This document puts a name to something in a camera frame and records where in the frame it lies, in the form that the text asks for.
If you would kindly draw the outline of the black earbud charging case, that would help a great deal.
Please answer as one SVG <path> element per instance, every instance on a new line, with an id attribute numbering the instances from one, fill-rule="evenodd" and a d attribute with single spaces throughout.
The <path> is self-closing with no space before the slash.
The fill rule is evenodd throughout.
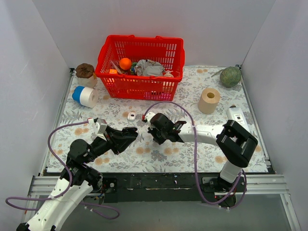
<path id="1" fill-rule="evenodd" d="M 125 127 L 122 129 L 124 136 L 138 137 L 138 129 L 136 127 Z"/>

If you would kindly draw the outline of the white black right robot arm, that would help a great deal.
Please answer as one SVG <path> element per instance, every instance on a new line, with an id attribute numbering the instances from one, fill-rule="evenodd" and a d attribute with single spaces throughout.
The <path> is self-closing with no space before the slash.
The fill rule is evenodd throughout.
<path id="1" fill-rule="evenodd" d="M 258 145 L 258 140 L 235 120 L 224 125 L 193 125 L 186 121 L 173 123 L 162 113 L 149 112 L 142 116 L 153 141 L 198 142 L 218 146 L 227 158 L 218 178 L 211 183 L 216 191 L 229 191 L 238 175 L 246 168 Z"/>

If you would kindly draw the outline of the white earbud charging case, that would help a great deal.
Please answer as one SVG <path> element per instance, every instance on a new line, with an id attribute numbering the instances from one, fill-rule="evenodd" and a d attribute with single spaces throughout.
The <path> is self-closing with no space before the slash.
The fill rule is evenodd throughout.
<path id="1" fill-rule="evenodd" d="M 127 120 L 128 120 L 128 121 L 134 121 L 135 118 L 136 118 L 135 112 L 129 112 L 129 113 L 128 113 L 128 117 L 127 117 Z"/>

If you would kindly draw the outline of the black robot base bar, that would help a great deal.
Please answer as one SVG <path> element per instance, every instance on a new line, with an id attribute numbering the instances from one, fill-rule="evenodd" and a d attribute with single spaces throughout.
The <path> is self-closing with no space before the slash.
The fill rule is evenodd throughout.
<path id="1" fill-rule="evenodd" d="M 100 203 L 119 202 L 179 202 L 199 201 L 200 186 L 203 196 L 215 202 L 216 196 L 225 195 L 217 182 L 218 173 L 106 173 L 103 188 L 94 190 L 90 198 Z"/>

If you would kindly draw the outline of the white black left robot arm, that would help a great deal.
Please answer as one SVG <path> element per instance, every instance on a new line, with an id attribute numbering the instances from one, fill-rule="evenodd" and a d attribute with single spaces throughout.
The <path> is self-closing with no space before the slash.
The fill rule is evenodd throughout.
<path id="1" fill-rule="evenodd" d="M 64 170 L 49 197 L 35 215 L 19 224 L 19 231 L 59 231 L 69 215 L 90 192 L 103 187 L 103 175 L 89 167 L 97 157 L 111 150 L 114 154 L 125 151 L 137 138 L 136 127 L 122 130 L 95 123 L 97 136 L 92 143 L 77 139 L 70 145 Z"/>

